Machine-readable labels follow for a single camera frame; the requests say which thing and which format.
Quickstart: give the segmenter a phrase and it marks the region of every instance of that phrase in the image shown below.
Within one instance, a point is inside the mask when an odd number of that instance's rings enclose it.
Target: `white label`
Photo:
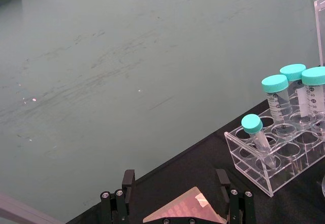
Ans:
[[[325,111],[323,85],[306,86],[309,111],[318,113]]]
[[[272,117],[277,121],[281,121],[283,119],[283,116],[281,112],[281,106],[278,100],[278,95],[276,93],[274,93],[273,95],[267,94],[266,97],[268,98]]]
[[[306,96],[306,88],[298,88],[296,89],[297,96],[298,96],[298,103],[299,103],[299,109],[300,109],[300,116],[308,116],[308,100]]]

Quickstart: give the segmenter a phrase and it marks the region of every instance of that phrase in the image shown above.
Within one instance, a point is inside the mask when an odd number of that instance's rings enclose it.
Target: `teal screw cap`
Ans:
[[[272,75],[262,80],[265,93],[276,93],[288,88],[289,83],[285,75]]]
[[[325,84],[325,67],[310,68],[302,72],[301,78],[306,85]]]
[[[246,133],[256,134],[262,130],[263,123],[259,116],[255,114],[249,114],[243,117],[242,126]]]
[[[301,73],[306,69],[303,64],[292,64],[280,69],[280,73],[285,75],[288,81],[296,81],[301,79]]]

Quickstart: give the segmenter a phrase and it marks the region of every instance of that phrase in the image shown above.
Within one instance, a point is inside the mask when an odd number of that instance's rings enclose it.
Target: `pink reflective surface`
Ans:
[[[215,213],[209,202],[197,187],[177,197],[165,206],[143,219],[143,223],[162,217],[197,217],[205,220],[226,223],[220,215]]]

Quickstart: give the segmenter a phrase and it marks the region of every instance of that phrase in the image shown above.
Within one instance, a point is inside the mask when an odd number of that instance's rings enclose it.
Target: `bolt head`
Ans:
[[[104,198],[104,199],[107,198],[108,196],[109,196],[108,193],[103,193],[103,194],[102,194],[102,198]]]
[[[196,223],[196,221],[193,218],[191,218],[190,220],[188,220],[188,222],[189,222],[189,224],[195,224]]]
[[[121,196],[122,194],[123,194],[122,190],[119,190],[119,191],[116,192],[116,195],[118,195],[118,196]]]
[[[232,189],[230,192],[231,192],[233,195],[237,195],[237,194],[238,194],[237,190],[235,190],[235,189]]]
[[[253,194],[250,191],[246,191],[245,192],[245,195],[248,196],[248,197],[252,197],[253,196]]]

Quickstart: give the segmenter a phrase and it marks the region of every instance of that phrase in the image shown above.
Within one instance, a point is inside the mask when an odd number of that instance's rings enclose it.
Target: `black table surface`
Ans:
[[[219,193],[215,169],[222,168],[226,170],[231,183],[238,189],[250,189],[254,193],[258,224],[325,223],[325,198],[321,190],[321,181],[325,174],[325,159],[278,190],[272,198],[235,169],[223,133],[238,127],[244,115],[260,114],[267,108],[267,101],[263,101],[139,178],[130,203],[130,222],[142,223],[144,217],[194,186],[200,189],[216,212],[220,213],[219,210],[221,211],[222,208],[217,200]],[[98,224],[99,214],[100,208],[97,204],[68,224]]]

